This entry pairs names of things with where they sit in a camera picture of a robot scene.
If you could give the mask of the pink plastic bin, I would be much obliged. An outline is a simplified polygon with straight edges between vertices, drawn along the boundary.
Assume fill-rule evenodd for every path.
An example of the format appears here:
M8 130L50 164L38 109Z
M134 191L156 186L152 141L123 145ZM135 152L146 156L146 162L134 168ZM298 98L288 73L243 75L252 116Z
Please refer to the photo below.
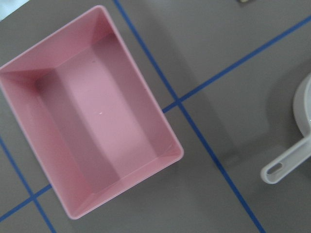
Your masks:
M183 157L101 5L3 65L0 87L71 219Z

